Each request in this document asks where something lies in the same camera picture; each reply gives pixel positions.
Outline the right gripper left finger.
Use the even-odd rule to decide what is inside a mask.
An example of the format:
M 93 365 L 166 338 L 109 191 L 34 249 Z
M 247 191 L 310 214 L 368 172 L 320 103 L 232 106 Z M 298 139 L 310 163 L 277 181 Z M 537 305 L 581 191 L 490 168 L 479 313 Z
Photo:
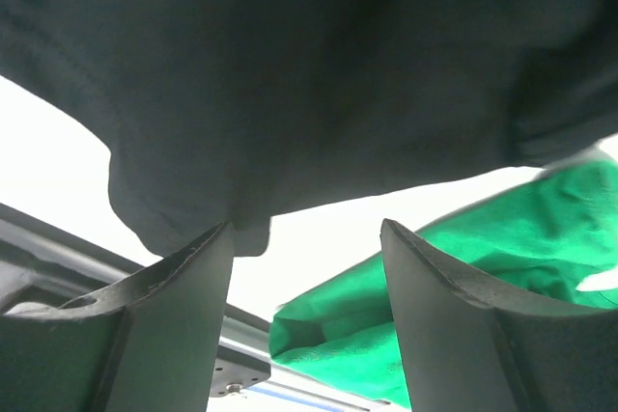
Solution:
M 231 278 L 220 225 L 120 282 L 1 319 L 5 411 L 203 411 Z

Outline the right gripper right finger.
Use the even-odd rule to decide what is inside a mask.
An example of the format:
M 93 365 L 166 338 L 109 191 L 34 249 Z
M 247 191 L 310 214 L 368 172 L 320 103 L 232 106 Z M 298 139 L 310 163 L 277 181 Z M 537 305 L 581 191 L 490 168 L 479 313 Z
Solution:
M 392 220 L 380 238 L 414 410 L 616 409 L 615 311 L 510 285 Z

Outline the black printed t shirt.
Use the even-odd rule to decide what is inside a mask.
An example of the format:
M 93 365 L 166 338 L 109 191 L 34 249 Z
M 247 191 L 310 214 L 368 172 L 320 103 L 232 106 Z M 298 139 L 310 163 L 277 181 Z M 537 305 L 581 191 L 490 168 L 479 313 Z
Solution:
M 1 0 L 1 73 L 110 150 L 152 253 L 617 131 L 617 0 Z

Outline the green folded t shirt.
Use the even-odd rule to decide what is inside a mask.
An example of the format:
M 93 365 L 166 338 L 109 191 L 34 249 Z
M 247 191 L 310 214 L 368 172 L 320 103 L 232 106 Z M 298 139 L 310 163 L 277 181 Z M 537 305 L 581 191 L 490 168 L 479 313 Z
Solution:
M 436 248 L 507 283 L 554 299 L 613 309 L 615 289 L 584 291 L 617 265 L 617 163 L 599 149 L 423 227 Z M 282 306 L 271 360 L 328 386 L 409 407 L 381 254 Z

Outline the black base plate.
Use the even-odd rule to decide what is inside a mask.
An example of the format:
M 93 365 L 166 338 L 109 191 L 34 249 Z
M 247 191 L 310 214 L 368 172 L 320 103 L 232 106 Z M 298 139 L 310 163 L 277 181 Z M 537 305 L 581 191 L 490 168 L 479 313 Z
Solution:
M 1 209 L 1 319 L 61 307 L 151 265 L 127 260 L 9 206 Z M 220 335 L 234 316 L 226 302 Z M 270 374 L 268 361 L 223 345 L 219 336 L 209 399 L 226 398 Z

